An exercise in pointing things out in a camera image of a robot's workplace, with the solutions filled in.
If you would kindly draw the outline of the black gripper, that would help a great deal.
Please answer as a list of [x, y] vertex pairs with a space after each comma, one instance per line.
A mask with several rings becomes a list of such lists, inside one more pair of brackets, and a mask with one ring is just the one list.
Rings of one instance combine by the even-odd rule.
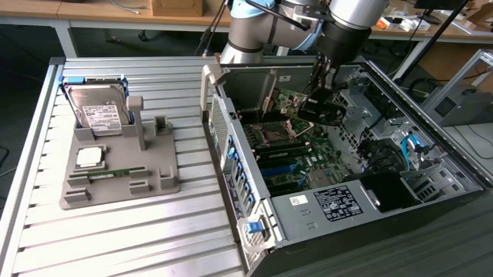
[[340, 23], [324, 22], [316, 49], [330, 61], [332, 68], [356, 59], [371, 34], [372, 28], [355, 29]]

